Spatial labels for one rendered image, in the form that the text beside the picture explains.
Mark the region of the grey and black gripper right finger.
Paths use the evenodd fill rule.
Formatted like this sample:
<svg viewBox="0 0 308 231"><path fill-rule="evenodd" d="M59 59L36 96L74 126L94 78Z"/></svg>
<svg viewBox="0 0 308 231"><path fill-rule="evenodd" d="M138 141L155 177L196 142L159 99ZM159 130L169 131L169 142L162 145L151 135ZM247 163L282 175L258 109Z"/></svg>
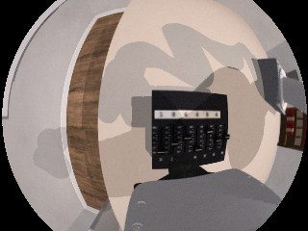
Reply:
<svg viewBox="0 0 308 231"><path fill-rule="evenodd" d="M184 164L183 178L206 175L214 172L209 172L200 166L193 166L184 154L179 155L180 160Z"/></svg>

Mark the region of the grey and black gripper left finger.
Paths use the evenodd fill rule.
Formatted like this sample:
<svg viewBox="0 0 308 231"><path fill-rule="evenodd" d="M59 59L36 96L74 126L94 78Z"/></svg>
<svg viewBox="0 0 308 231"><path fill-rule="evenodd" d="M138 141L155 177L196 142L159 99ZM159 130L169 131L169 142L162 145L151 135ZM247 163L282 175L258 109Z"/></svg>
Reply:
<svg viewBox="0 0 308 231"><path fill-rule="evenodd" d="M178 155L173 155L173 163L168 163L168 175L164 176L159 180L173 180L183 178L184 164L180 160Z"/></svg>

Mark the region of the black lighting desk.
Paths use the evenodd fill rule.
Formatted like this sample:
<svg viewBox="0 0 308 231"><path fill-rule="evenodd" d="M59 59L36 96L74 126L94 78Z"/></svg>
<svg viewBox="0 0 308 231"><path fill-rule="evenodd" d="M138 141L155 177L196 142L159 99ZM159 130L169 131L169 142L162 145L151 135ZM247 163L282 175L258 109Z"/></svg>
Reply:
<svg viewBox="0 0 308 231"><path fill-rule="evenodd" d="M229 138L226 94L152 91L152 169L168 169L180 154L193 166L224 161Z"/></svg>

